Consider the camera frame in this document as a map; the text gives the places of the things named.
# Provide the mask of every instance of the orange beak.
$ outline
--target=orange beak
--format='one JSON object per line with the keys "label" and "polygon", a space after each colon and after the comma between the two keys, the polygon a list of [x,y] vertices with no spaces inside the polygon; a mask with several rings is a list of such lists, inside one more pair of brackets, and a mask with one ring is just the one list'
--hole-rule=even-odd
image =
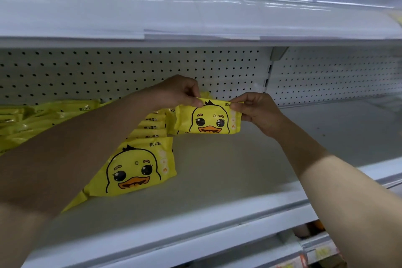
{"label": "orange beak", "polygon": [[216,128],[214,126],[199,127],[198,130],[202,133],[220,133],[222,128]]}
{"label": "orange beak", "polygon": [[150,177],[131,177],[130,179],[120,182],[119,188],[120,189],[127,189],[132,188],[133,186],[140,186],[142,184],[147,184],[150,180]]}

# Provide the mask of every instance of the duck eye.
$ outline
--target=duck eye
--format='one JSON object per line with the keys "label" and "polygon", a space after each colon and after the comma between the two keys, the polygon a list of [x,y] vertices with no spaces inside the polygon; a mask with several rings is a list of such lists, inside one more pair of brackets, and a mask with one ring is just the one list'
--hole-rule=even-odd
{"label": "duck eye", "polygon": [[113,174],[113,179],[116,181],[123,181],[126,177],[125,171],[118,171]]}
{"label": "duck eye", "polygon": [[216,125],[218,127],[224,127],[225,126],[225,120],[219,119],[218,121],[216,121]]}
{"label": "duck eye", "polygon": [[145,176],[148,176],[152,173],[152,165],[144,165],[141,169],[141,173]]}
{"label": "duck eye", "polygon": [[205,120],[203,118],[198,118],[195,120],[195,123],[197,123],[198,126],[204,126]]}

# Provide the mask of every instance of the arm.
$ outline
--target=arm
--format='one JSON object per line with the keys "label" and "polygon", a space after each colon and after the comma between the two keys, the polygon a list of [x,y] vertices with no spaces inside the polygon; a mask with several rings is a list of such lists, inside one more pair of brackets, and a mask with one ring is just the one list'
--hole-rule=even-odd
{"label": "arm", "polygon": [[65,121],[0,157],[0,267],[20,266],[43,225],[68,205],[149,113],[202,106],[196,80],[174,76]]}
{"label": "arm", "polygon": [[268,94],[245,93],[232,102],[242,120],[281,145],[319,219],[352,267],[400,267],[398,196],[327,152],[286,118]]}

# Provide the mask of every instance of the person's left hand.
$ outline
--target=person's left hand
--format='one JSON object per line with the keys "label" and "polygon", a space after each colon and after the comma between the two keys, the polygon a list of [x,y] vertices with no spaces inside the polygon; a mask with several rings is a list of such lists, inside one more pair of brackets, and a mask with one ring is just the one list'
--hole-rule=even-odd
{"label": "person's left hand", "polygon": [[178,105],[203,106],[202,101],[196,98],[200,97],[197,80],[182,75],[174,75],[145,91],[152,93],[157,109],[175,108]]}

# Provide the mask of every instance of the person's left arm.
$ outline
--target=person's left arm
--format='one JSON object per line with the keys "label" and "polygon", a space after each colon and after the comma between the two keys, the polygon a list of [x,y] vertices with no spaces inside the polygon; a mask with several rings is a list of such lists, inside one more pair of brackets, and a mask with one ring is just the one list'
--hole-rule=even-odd
{"label": "person's left arm", "polygon": [[176,75],[67,120],[0,157],[0,267],[18,267],[43,224],[58,215],[145,117],[201,107],[198,83]]}

